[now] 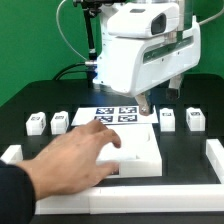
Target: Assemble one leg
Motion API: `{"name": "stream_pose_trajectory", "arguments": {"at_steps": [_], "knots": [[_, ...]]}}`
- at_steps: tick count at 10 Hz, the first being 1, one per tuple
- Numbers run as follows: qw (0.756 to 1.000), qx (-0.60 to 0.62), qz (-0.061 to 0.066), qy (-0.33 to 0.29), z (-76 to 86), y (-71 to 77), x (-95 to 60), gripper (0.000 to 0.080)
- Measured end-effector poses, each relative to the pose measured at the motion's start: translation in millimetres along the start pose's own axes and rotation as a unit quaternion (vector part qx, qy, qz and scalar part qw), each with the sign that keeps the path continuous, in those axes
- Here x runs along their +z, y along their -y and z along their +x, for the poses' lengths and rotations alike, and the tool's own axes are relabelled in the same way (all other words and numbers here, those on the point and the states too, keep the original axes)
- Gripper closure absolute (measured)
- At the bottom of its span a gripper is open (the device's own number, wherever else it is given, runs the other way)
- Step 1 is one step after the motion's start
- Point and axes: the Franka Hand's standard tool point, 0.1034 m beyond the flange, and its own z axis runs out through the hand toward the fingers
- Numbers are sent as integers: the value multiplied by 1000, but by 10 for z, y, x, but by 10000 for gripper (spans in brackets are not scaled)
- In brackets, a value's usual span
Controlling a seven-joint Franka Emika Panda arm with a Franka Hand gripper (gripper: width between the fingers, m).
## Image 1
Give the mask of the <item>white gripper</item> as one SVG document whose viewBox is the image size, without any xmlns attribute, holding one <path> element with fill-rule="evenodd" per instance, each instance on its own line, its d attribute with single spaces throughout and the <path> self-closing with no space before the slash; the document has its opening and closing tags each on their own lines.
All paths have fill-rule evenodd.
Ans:
<svg viewBox="0 0 224 224">
<path fill-rule="evenodd" d="M 184 79 L 181 73 L 199 62 L 201 35 L 196 18 L 181 37 L 181 41 L 172 44 L 165 44 L 165 35 L 147 40 L 114 37 L 97 59 L 94 86 L 127 97 L 136 96 L 139 113 L 149 116 L 150 102 L 143 92 L 170 79 L 166 98 L 177 100 Z"/>
</svg>

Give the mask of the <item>dark sleeved forearm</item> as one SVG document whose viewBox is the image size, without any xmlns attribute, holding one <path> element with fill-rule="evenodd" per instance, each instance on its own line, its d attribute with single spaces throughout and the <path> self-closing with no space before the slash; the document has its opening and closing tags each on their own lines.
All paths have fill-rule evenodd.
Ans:
<svg viewBox="0 0 224 224">
<path fill-rule="evenodd" d="M 36 207 L 28 174 L 0 161 L 0 224 L 29 224 Z"/>
</svg>

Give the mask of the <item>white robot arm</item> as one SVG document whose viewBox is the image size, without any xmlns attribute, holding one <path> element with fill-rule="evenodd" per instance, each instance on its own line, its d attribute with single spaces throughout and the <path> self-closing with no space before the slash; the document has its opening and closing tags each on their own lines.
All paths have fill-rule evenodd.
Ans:
<svg viewBox="0 0 224 224">
<path fill-rule="evenodd" d="M 145 116 L 151 112 L 152 88 L 166 82 L 166 97 L 179 98 L 183 73 L 198 64 L 201 54 L 191 0 L 104 3 L 100 25 L 95 88 L 135 98 Z"/>
</svg>

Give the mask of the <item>bare human hand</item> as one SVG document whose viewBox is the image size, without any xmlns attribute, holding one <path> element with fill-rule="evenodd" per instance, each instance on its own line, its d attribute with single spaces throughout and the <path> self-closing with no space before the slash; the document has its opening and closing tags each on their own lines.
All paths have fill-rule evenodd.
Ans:
<svg viewBox="0 0 224 224">
<path fill-rule="evenodd" d="M 118 134 L 98 120 L 56 137 L 34 159 L 17 164 L 30 177 L 37 200 L 69 195 L 97 185 L 116 172 L 119 165 L 96 159 L 108 143 L 121 147 Z"/>
</svg>

